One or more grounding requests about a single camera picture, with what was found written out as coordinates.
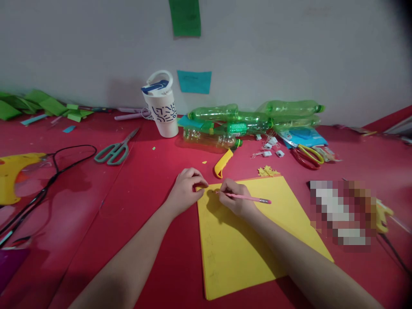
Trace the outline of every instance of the black cable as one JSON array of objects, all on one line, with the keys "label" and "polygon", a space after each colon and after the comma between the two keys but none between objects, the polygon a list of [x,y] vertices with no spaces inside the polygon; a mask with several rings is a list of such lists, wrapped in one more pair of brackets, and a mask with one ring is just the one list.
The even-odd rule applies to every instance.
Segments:
[{"label": "black cable", "polygon": [[[56,162],[56,155],[66,149],[70,149],[70,148],[77,148],[77,147],[92,147],[94,149],[93,154],[79,160],[76,161],[75,163],[69,165],[68,167],[59,170],[59,166]],[[2,235],[5,231],[7,231],[11,225],[16,222],[18,219],[19,221],[16,223],[16,225],[11,229],[10,232],[14,233],[18,227],[22,224],[22,222],[25,220],[25,218],[27,218],[27,216],[34,210],[37,208],[38,205],[40,205],[42,203],[42,201],[45,199],[47,192],[49,190],[49,188],[51,187],[52,184],[54,184],[54,182],[56,181],[56,179],[59,177],[60,174],[64,173],[65,171],[67,171],[68,169],[72,168],[73,166],[93,157],[97,152],[96,147],[94,147],[93,145],[78,145],[78,146],[70,146],[70,147],[66,147],[66,148],[62,148],[57,150],[54,153],[51,154],[47,154],[48,156],[51,156],[52,160],[53,160],[53,164],[55,166],[56,169],[56,173],[48,180],[46,186],[32,199],[32,201],[30,203],[28,203],[21,211],[19,211],[19,213],[14,216],[14,218],[12,220],[10,220],[9,223],[6,224],[6,226],[0,231],[0,235]],[[1,240],[2,243],[0,244],[0,248],[2,248],[4,246],[4,244],[6,243],[5,241]]]},{"label": "black cable", "polygon": [[385,243],[388,244],[388,246],[391,248],[393,253],[395,254],[396,258],[398,259],[399,263],[402,265],[403,269],[408,273],[408,275],[412,278],[412,272],[408,269],[408,267],[405,265],[405,263],[402,261],[402,259],[399,256],[399,253],[396,251],[390,240],[386,237],[385,234],[379,233],[379,235],[382,237],[382,239],[385,241]]}]

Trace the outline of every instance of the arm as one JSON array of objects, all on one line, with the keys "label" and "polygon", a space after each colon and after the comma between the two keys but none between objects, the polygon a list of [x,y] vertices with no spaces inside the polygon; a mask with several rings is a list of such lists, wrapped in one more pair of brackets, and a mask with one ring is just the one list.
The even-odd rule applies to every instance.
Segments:
[{"label": "arm", "polygon": [[203,196],[204,189],[193,192],[195,184],[208,186],[198,170],[184,169],[166,202],[93,278],[70,309],[133,308],[170,223]]},{"label": "arm", "polygon": [[247,187],[226,179],[219,200],[266,240],[293,282],[315,308],[382,308],[338,266],[267,218],[253,202],[231,199],[223,192],[250,196]]}]

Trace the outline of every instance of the gray scissors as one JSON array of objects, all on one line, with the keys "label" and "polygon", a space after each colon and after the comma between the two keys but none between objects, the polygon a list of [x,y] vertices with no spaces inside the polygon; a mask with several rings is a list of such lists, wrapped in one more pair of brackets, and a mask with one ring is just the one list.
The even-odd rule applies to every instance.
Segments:
[{"label": "gray scissors", "polygon": [[[132,133],[130,133],[123,142],[111,144],[107,146],[106,148],[104,148],[94,157],[94,160],[98,163],[104,163],[107,161],[107,165],[121,164],[126,159],[127,155],[129,154],[129,147],[127,146],[127,142],[129,142],[129,140],[133,136],[135,136],[135,134],[137,133],[137,131],[139,131],[139,129],[140,128],[137,128]],[[123,156],[120,159],[118,159],[116,162],[114,162],[114,160],[123,152],[123,150],[124,150]]]}]

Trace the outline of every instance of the yellow paper cutout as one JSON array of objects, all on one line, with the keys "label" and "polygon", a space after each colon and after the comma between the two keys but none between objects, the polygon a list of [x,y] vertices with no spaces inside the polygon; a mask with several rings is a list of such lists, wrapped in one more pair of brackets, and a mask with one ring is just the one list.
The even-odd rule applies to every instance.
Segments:
[{"label": "yellow paper cutout", "polygon": [[260,167],[257,170],[259,172],[260,177],[266,177],[266,176],[272,176],[273,177],[274,175],[280,174],[278,171],[272,170],[272,168],[268,165],[266,165],[264,169]]},{"label": "yellow paper cutout", "polygon": [[[250,194],[272,201],[256,203],[268,218],[333,261],[298,200],[281,176],[239,181]],[[210,185],[197,202],[206,299],[215,298],[286,275],[265,241],[219,202]]]}]

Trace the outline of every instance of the red table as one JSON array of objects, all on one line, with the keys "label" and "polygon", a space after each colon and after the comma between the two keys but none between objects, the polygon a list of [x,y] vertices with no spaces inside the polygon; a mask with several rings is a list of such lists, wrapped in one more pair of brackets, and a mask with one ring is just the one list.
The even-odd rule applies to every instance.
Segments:
[{"label": "red table", "polygon": [[[0,307],[66,308],[143,226],[162,204],[176,175],[195,167],[209,183],[220,182],[213,173],[221,157],[190,148],[180,148],[179,138],[162,138],[153,122],[116,122],[113,115],[94,114],[71,133],[62,130],[73,122],[63,119],[48,129],[49,121],[24,127],[16,121],[0,124],[3,147],[0,156],[52,152],[59,148],[90,143],[98,149],[122,141],[134,128],[138,134],[129,143],[129,157],[119,167],[92,160],[74,167],[53,185],[44,202],[22,225],[17,235],[36,232],[33,250],[0,297]],[[310,210],[309,180],[363,180],[398,218],[412,227],[412,152],[402,142],[379,136],[361,137],[349,130],[321,126],[319,133],[344,161],[324,164],[318,171],[300,166],[282,146],[283,158],[251,160],[260,143],[244,141],[224,169],[224,177],[235,180],[258,175],[257,168],[270,165],[286,179],[306,213]],[[74,161],[75,156],[64,158]],[[27,202],[20,202],[21,208]],[[0,210],[0,222],[10,210]],[[412,236],[389,220],[388,238],[409,267]],[[408,278],[389,248],[374,239],[370,252],[350,253],[321,235],[336,264],[370,292],[386,308],[398,308],[408,288]],[[152,272],[137,305],[157,308],[307,308],[308,303],[293,282],[282,278],[248,288],[213,301],[203,294],[203,272],[196,207],[180,215],[165,235]]]}]

